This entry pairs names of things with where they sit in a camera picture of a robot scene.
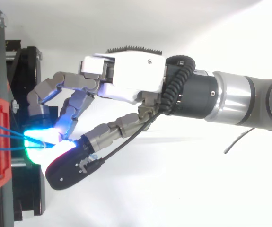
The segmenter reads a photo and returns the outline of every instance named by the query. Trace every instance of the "blue light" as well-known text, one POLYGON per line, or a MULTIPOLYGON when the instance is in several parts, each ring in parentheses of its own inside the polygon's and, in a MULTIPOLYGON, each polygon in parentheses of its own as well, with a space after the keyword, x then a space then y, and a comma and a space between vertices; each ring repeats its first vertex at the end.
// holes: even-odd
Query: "blue light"
MULTIPOLYGON (((36 163, 41 165, 41 170, 45 175, 45 171, 47 167, 60 155, 69 151, 70 149, 76 147, 76 144, 70 140, 61 140, 60 134, 57 129, 49 128, 49 129, 39 129, 39 130, 27 130, 24 132, 25 136, 29 136, 44 142, 53 143, 55 146, 52 148, 45 149, 26 149, 26 154, 28 158, 36 163)), ((25 147, 30 146, 38 146, 33 142, 28 140, 24 140, 25 147)))
MULTIPOLYGON (((59 133, 55 128, 48 128, 48 129, 36 129, 36 130, 27 130, 24 132, 25 136, 32 137, 34 139, 38 139, 44 142, 49 142, 53 144, 59 143, 59 133)), ((39 146, 38 144, 24 140, 25 147, 34 147, 39 146)), ((44 157, 45 152, 48 152, 49 149, 26 149, 26 155, 28 158, 36 163, 40 164, 42 158, 44 157)))

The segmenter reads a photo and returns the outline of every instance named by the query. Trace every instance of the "white wall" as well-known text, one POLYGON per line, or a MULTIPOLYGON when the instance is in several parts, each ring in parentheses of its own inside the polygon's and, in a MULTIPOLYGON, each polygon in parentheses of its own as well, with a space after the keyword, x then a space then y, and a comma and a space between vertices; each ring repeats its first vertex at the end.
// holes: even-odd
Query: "white wall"
MULTIPOLYGON (((0 0, 0 8, 7 38, 43 52, 43 78, 127 44, 188 54, 198 69, 272 78, 272 0, 0 0)), ((74 137, 136 109, 97 98, 74 137)), ((244 130, 161 116, 76 186, 47 183, 44 215, 25 213, 16 226, 272 227, 272 133, 254 130, 222 152, 244 130)))

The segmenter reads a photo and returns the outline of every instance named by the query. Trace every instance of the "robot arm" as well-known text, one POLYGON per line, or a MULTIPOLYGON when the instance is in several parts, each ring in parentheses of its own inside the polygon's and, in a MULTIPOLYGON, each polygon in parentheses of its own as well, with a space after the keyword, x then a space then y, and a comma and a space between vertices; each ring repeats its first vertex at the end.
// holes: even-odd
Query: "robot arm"
POLYGON ((161 113, 272 130, 272 79, 195 70, 193 60, 189 63, 181 56, 165 60, 160 52, 141 48, 117 51, 86 57, 79 74, 56 73, 27 97, 30 119, 44 119, 48 114, 46 101, 62 87, 75 90, 65 100, 54 125, 63 140, 95 95, 132 104, 142 102, 139 113, 95 127, 75 141, 76 147, 55 156, 45 172, 52 188, 68 188, 97 170, 106 159, 93 161, 91 154, 113 140, 147 130, 161 113))

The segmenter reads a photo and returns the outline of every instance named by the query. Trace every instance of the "metal rod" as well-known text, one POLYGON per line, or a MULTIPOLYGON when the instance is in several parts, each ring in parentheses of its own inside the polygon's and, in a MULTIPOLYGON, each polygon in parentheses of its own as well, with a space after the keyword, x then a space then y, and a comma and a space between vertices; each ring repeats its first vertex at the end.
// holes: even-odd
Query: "metal rod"
POLYGON ((16 56, 16 51, 7 51, 6 52, 6 60, 7 61, 13 61, 16 56))
POLYGON ((15 157, 11 159, 11 167, 17 168, 17 167, 26 167, 26 163, 23 158, 21 157, 15 157))

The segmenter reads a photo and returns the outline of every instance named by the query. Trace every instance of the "coiled cable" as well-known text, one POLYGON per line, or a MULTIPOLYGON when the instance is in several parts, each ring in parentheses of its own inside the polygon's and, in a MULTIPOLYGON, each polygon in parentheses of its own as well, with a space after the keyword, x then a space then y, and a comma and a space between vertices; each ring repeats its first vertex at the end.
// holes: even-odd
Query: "coiled cable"
POLYGON ((175 105, 175 100, 179 92, 187 82, 189 77, 193 74, 196 64, 190 57, 177 55, 166 59, 166 64, 175 65, 178 62, 183 63, 183 67, 169 82, 161 98, 161 105, 159 111, 163 114, 169 115, 175 105))

